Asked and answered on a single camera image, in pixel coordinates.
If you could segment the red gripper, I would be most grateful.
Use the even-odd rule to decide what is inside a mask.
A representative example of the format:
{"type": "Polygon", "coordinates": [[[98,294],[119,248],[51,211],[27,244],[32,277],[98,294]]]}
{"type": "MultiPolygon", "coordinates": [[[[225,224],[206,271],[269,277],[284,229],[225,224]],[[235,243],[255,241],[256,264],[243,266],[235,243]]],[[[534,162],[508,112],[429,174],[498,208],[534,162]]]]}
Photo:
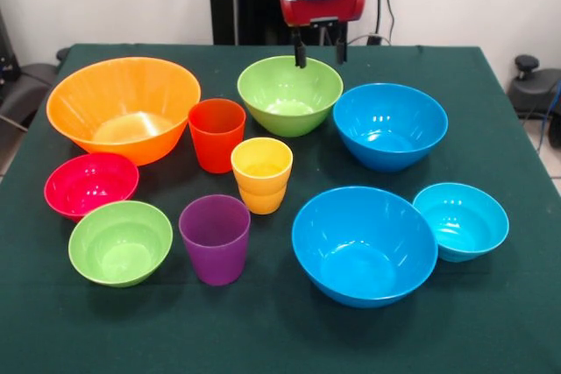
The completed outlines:
{"type": "MultiPolygon", "coordinates": [[[[365,0],[280,0],[284,21],[292,29],[295,65],[305,68],[306,46],[299,27],[330,25],[333,22],[347,23],[361,18],[365,0]]],[[[335,42],[337,62],[347,61],[347,26],[337,28],[335,42]]]]}

